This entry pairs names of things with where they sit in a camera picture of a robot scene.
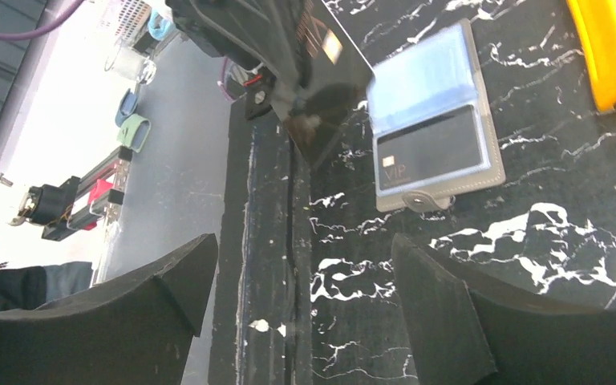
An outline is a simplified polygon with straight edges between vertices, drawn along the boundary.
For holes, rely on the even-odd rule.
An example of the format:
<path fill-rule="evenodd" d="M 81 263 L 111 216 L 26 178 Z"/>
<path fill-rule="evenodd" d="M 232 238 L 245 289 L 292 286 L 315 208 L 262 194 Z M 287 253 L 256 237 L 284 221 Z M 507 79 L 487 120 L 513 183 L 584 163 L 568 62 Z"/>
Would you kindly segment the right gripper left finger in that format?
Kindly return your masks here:
<path fill-rule="evenodd" d="M 201 334 L 214 234 L 35 310 L 0 312 L 0 384 L 178 384 Z"/>

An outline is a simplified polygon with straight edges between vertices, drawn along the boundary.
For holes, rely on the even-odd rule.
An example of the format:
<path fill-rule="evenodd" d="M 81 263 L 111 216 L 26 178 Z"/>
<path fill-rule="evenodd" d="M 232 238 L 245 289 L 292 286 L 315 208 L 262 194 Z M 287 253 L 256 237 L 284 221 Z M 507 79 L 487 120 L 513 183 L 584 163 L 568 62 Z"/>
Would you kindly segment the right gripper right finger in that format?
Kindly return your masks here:
<path fill-rule="evenodd" d="M 616 309 L 534 294 L 417 245 L 391 245 L 422 384 L 616 384 Z"/>

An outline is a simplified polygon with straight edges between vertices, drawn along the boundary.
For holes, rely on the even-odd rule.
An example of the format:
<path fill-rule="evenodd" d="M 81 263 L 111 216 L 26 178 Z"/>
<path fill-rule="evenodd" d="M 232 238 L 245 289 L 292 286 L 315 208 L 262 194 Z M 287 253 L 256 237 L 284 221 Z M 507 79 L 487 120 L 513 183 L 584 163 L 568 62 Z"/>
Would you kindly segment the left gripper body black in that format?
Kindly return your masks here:
<path fill-rule="evenodd" d="M 212 57 L 249 71 L 245 117 L 271 108 L 285 121 L 305 123 L 300 90 L 308 84 L 308 58 L 299 21 L 305 1 L 168 1 L 176 27 Z"/>

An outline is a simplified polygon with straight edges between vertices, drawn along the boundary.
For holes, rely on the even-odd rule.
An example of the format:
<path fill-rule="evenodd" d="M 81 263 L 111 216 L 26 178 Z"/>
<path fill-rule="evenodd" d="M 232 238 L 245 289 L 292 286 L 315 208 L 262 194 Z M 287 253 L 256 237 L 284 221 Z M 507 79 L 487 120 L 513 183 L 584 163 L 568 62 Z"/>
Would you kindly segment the grey card holder blue inside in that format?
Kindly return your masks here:
<path fill-rule="evenodd" d="M 380 212 L 445 210 L 505 182 L 468 19 L 378 63 L 367 103 Z"/>

